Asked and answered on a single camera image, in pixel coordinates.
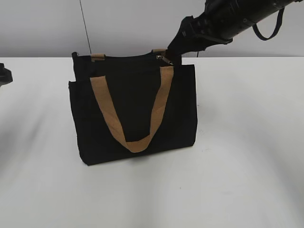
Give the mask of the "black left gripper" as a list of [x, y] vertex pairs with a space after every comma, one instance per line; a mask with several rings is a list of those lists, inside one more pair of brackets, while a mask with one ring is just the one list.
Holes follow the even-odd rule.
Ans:
[[0, 63], [0, 86], [13, 82], [12, 72]]

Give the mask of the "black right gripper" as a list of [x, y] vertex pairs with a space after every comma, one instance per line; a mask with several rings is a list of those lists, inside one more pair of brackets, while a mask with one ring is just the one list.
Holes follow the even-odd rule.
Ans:
[[168, 45], [166, 57], [173, 61], [189, 52], [200, 52], [213, 45], [226, 45], [252, 26], [245, 16], [243, 0], [207, 0], [204, 12], [182, 21]]

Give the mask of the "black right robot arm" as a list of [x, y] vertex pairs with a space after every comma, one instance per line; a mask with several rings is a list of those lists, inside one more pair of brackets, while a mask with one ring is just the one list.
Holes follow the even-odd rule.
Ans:
[[[166, 57], [173, 60], [189, 52], [200, 52], [214, 45], [227, 45], [241, 32], [252, 28], [255, 35], [267, 41], [275, 37], [283, 21], [286, 6], [294, 0], [207, 0], [197, 17], [185, 17], [168, 45]], [[257, 24], [277, 13], [271, 36], [264, 37]]]

